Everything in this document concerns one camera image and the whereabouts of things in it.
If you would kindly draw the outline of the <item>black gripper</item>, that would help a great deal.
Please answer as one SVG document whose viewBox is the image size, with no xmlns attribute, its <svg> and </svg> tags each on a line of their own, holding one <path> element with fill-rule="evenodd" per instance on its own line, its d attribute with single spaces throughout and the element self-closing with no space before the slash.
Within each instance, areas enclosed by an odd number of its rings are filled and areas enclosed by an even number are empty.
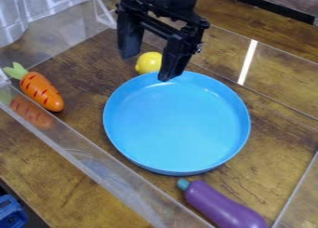
<svg viewBox="0 0 318 228">
<path fill-rule="evenodd" d="M 123 59 L 140 52 L 144 29 L 167 40 L 158 79 L 167 82 L 178 77 L 191 56 L 202 51 L 203 30 L 209 21 L 194 11 L 197 0 L 120 0 L 116 5 L 118 49 Z M 189 32 L 174 29 L 158 18 L 186 23 Z"/>
</svg>

